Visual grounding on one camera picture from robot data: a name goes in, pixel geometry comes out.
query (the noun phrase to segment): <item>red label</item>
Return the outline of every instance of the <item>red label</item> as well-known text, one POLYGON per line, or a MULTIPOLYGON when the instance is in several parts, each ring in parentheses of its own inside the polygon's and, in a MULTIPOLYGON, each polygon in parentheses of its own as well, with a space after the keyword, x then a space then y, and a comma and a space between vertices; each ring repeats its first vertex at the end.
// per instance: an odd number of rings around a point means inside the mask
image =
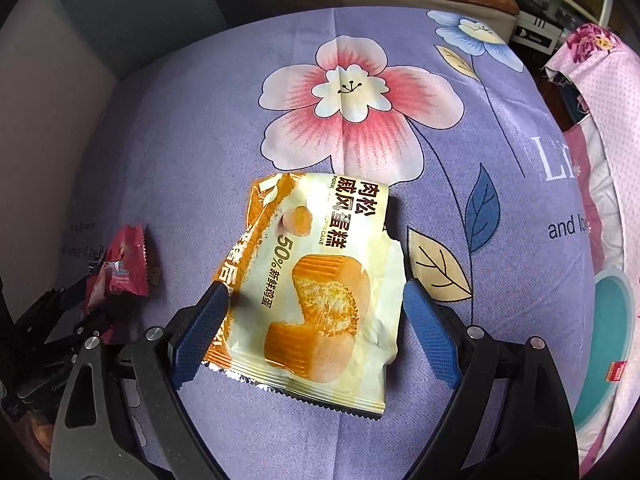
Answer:
POLYGON ((625 371, 626 361, 613 361, 609 366, 605 380, 609 383, 617 383, 622 378, 625 371))

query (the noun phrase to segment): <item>blue flower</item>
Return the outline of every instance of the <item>blue flower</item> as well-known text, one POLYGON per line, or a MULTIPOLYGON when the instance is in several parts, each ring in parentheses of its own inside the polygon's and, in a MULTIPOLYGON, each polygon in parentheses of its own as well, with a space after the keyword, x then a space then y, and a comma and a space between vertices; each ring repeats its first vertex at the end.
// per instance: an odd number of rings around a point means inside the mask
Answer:
POLYGON ((522 72, 524 65, 518 56, 484 23, 440 10, 430 10, 427 16, 442 25, 436 29, 436 34, 450 45, 471 56, 482 56, 487 52, 496 61, 522 72))

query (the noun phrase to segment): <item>flower petal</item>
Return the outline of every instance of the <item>flower petal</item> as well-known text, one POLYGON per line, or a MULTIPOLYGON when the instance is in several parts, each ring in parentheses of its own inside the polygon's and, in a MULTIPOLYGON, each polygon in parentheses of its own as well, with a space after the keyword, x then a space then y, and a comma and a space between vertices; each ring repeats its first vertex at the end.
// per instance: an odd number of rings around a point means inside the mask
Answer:
POLYGON ((513 68, 516 72, 522 72, 524 65, 520 58, 513 53, 505 44, 485 43, 486 51, 489 56, 493 57, 496 61, 500 61, 503 65, 513 68))
POLYGON ((424 168, 420 142, 395 110, 369 110, 361 123, 342 121, 342 150, 332 153, 331 162, 335 173, 390 186, 418 178, 424 168))
POLYGON ((335 70, 337 66, 347 69, 358 65, 369 75, 377 75, 385 69, 386 54, 375 41, 369 38, 338 36, 322 44, 316 52, 316 62, 324 70, 335 70))
POLYGON ((341 153, 342 117, 320 118, 314 107, 292 110, 274 120, 264 132, 262 154, 279 170, 306 168, 341 153))
POLYGON ((385 96, 393 108, 419 123, 443 130, 462 118, 464 105, 442 76, 415 66, 389 66, 380 77, 389 87, 385 96))
POLYGON ((311 89, 326 82, 324 70, 316 65, 284 66, 264 80, 258 104, 267 110, 293 110, 319 101, 311 89))
POLYGON ((484 54, 484 43, 476 40, 476 38, 472 38, 457 27, 437 28, 436 34, 466 54, 471 54, 472 56, 484 54))
POLYGON ((460 20, 464 18, 464 16, 460 16, 459 14, 443 12, 442 10, 430 10, 427 12, 427 16, 438 25, 443 25, 444 27, 457 27, 460 20))

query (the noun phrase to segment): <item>flower print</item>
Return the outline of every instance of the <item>flower print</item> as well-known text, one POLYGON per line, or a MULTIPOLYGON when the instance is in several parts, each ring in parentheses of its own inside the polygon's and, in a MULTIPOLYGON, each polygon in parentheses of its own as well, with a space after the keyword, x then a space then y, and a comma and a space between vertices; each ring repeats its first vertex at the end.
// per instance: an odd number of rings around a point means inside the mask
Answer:
POLYGON ((574 63, 582 63, 596 50, 606 50, 610 53, 619 45, 620 42, 614 34, 595 23, 581 25, 566 39, 566 46, 574 56, 574 63))
POLYGON ((316 64, 277 69, 258 101, 287 110, 264 133, 262 154, 283 171, 331 157, 335 173, 384 184, 414 180, 424 168, 408 118, 446 129, 463 104, 443 77, 415 66, 387 66, 369 38, 338 36, 320 46, 316 64))
POLYGON ((430 10, 427 16, 442 25, 436 29, 436 34, 462 52, 470 56, 482 56, 487 52, 496 61, 516 72, 522 72, 524 69, 518 56, 484 23, 440 10, 430 10))

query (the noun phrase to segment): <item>blue gripper pad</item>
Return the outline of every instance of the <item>blue gripper pad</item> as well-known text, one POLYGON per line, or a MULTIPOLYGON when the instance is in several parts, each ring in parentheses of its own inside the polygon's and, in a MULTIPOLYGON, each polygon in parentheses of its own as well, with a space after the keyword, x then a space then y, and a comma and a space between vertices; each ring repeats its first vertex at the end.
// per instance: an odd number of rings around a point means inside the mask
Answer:
POLYGON ((462 380, 458 351, 431 309, 428 297, 417 280, 409 280, 404 286, 402 306, 433 373, 455 389, 462 380))
POLYGON ((176 390, 196 376, 207 348, 225 319, 228 306, 229 293, 220 282, 214 282, 195 306, 197 314, 174 347, 171 382, 176 390))

